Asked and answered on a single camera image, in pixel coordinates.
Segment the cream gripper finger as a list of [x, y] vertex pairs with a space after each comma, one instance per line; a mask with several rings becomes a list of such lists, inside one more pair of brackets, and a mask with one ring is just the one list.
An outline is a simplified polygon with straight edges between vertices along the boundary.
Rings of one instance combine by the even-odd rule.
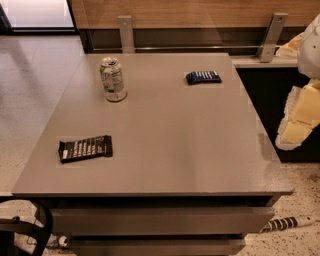
[[281, 58], [296, 58], [298, 55], [298, 49], [302, 40], [302, 36], [302, 33], [295, 36], [288, 43], [281, 46], [276, 51], [275, 55]]
[[320, 81], [311, 79], [303, 88], [293, 86], [275, 140], [281, 150], [299, 147], [320, 124]]

